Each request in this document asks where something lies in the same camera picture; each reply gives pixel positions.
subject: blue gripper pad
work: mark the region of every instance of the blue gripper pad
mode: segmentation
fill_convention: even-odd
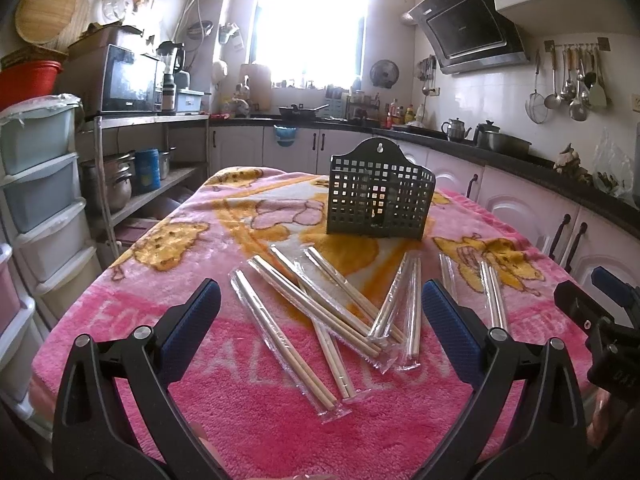
[[[456,371],[458,378],[477,390],[484,381],[482,346],[460,315],[460,307],[439,282],[422,288],[422,310]]]
[[[184,314],[159,349],[158,380],[164,387],[182,379],[220,311],[220,301],[220,287],[209,280],[184,305]]]
[[[593,269],[591,283],[623,308],[630,308],[635,303],[631,286],[619,280],[604,267]]]

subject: cartoon print blanket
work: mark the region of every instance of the cartoon print blanket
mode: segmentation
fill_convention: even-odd
[[[488,321],[478,259],[486,258],[504,283],[510,332],[520,341],[567,344],[580,386],[587,386],[590,354],[584,335],[553,302],[568,275],[514,229],[452,192],[434,195],[424,238],[374,239],[326,235],[328,180],[265,168],[233,168],[207,183],[127,251],[82,295],[51,333],[33,363],[30,396],[52,419],[68,350],[77,335],[123,338],[183,303],[204,278],[222,289],[222,308],[190,368],[170,392],[185,418],[203,425],[236,479],[334,474],[345,480],[409,478],[434,450],[464,406],[460,383],[426,320],[422,366],[382,376],[349,349],[348,371],[372,395],[353,413],[322,425],[284,374],[233,294],[228,274],[254,254],[269,258],[303,243],[316,248],[374,304],[380,305],[405,251],[422,248],[425,280],[440,276],[439,251],[455,262],[460,304]],[[307,319],[261,280],[253,282],[284,332],[325,384],[337,389]],[[124,405],[143,449],[157,450],[130,391]],[[485,452],[508,428],[515,396]]]

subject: window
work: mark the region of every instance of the window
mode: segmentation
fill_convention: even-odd
[[[274,82],[348,88],[362,75],[367,0],[258,0],[250,62]]]

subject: black countertop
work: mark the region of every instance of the black countertop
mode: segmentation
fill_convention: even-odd
[[[606,218],[613,224],[624,229],[629,234],[640,240],[640,211],[630,205],[613,198],[593,187],[585,186],[579,182],[568,179],[549,168],[548,161],[531,157],[530,161],[523,161],[500,153],[483,150],[469,144],[449,142],[448,140],[427,137],[424,135],[398,132],[395,130],[383,130],[380,128],[363,128],[352,124],[318,121],[315,123],[285,123],[275,118],[255,119],[231,119],[212,120],[210,125],[215,126],[292,126],[299,128],[316,128],[323,130],[346,130],[373,134],[389,139],[404,140],[419,146],[425,146],[447,155],[462,158],[479,166],[490,166],[496,170],[505,171],[529,180],[534,184],[556,192],[569,200],[590,209],[594,213]],[[440,132],[431,132],[436,136],[442,136]]]

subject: black plastic basket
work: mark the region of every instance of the black plastic basket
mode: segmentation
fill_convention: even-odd
[[[436,179],[391,140],[375,137],[331,158],[327,234],[421,239]]]

